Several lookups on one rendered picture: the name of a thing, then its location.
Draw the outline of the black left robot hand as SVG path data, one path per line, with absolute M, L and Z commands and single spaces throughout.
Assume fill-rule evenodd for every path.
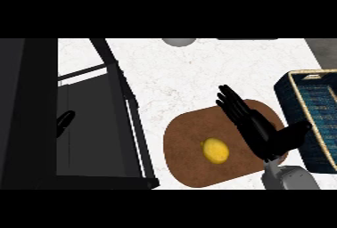
M 69 110 L 57 119 L 57 136 L 61 136 L 76 117 L 76 111 Z

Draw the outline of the blue wicker basket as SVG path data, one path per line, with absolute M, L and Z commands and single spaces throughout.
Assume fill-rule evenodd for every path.
M 274 91 L 287 123 L 313 125 L 299 147 L 308 171 L 337 174 L 337 69 L 289 71 Z

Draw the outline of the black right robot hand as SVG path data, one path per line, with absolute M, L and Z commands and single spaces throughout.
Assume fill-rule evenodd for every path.
M 249 108 L 233 88 L 221 85 L 219 89 L 216 103 L 237 126 L 249 148 L 265 162 L 277 160 L 304 145 L 313 124 L 305 120 L 279 130 L 261 112 Z

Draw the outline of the grey round object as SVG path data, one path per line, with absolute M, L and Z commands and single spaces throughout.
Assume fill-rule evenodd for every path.
M 196 42 L 196 38 L 165 38 L 165 43 L 175 47 L 184 47 Z

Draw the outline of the large dark grey door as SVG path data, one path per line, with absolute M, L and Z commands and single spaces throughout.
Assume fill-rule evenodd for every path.
M 0 38 L 0 190 L 150 190 L 160 185 L 140 104 L 107 41 L 104 74 L 57 74 L 54 38 Z

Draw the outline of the brown wooden cutting board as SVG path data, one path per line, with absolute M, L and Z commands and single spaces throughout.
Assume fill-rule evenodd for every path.
M 171 173 L 188 187 L 208 187 L 264 170 L 264 161 L 219 106 L 190 111 L 172 120 L 163 153 Z

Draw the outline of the yellow lemon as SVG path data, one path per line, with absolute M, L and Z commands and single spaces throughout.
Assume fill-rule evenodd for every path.
M 203 155 L 213 164 L 222 164 L 230 158 L 230 148 L 218 138 L 208 138 L 202 143 Z

